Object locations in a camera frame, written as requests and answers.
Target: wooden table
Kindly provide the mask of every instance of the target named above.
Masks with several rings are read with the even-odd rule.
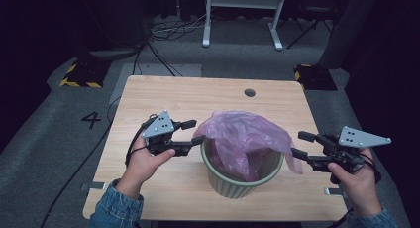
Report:
[[[254,97],[244,91],[253,89]],[[322,155],[322,147],[297,138],[301,130],[317,133],[301,86],[295,81],[197,77],[130,76],[111,127],[94,181],[109,184],[121,177],[134,134],[151,114],[168,110],[174,121],[197,120],[197,126],[217,110],[243,110],[264,116],[285,129],[296,148]],[[178,130],[174,141],[192,138],[194,129]],[[210,186],[199,146],[188,157],[172,158],[145,182],[142,219],[207,221],[321,221],[346,213],[340,196],[324,194],[337,187],[330,174],[295,174],[284,163],[278,175],[241,199],[229,199]],[[83,215],[89,218],[105,190],[91,189]]]

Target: yellow black hazard tape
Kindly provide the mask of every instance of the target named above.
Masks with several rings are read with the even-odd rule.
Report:
[[[76,60],[68,69],[60,86],[103,87],[111,61],[100,61],[94,66],[82,65]]]

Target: right hand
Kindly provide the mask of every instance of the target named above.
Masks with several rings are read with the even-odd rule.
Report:
[[[372,159],[370,149],[362,149],[361,154]],[[363,165],[353,174],[346,172],[335,163],[329,163],[328,169],[341,181],[357,215],[372,216],[382,211],[377,198],[374,172],[371,167]]]

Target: gray carpet floor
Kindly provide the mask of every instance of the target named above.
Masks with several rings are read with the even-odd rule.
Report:
[[[155,21],[174,19],[156,18]],[[317,62],[329,34],[320,25],[290,50],[278,52],[268,31],[268,21],[270,19],[217,22],[212,26],[209,48],[201,46],[202,28],[178,40],[154,41],[152,45],[170,64],[196,65],[194,73],[198,70],[202,77],[294,80],[293,67],[299,63]],[[302,25],[308,26],[309,23],[302,21]],[[300,34],[293,21],[286,22],[278,31],[284,45]],[[87,193],[80,188],[93,179],[106,141],[106,138],[100,139],[109,126],[108,118],[113,117],[117,108],[116,103],[110,106],[111,98],[121,93],[118,82],[123,68],[133,65],[134,59],[114,61],[103,88],[59,86],[74,58],[64,62],[51,75],[48,80],[51,94],[0,155],[0,227],[40,227],[60,189],[83,160],[92,154],[60,195],[45,227],[87,225],[88,220],[82,216]],[[145,47],[138,64],[142,68],[148,63],[160,64]],[[344,92],[349,76],[341,69],[331,70],[331,73],[338,91],[305,91],[318,131],[339,132],[343,126],[360,129]],[[89,129],[90,124],[81,119],[92,112],[97,112],[101,121]],[[376,160],[383,173],[383,180],[378,185],[383,206],[392,213],[400,227],[410,227],[395,184]],[[304,222],[302,227],[318,228],[330,224]],[[144,221],[142,227],[151,225],[158,227],[158,222]]]

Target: plastic bag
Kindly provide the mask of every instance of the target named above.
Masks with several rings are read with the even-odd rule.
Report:
[[[216,170],[258,180],[257,171],[269,150],[284,152],[291,171],[302,174],[302,163],[293,157],[293,142],[288,133],[264,117],[245,111],[216,111],[198,126],[193,137],[214,139],[212,158]]]

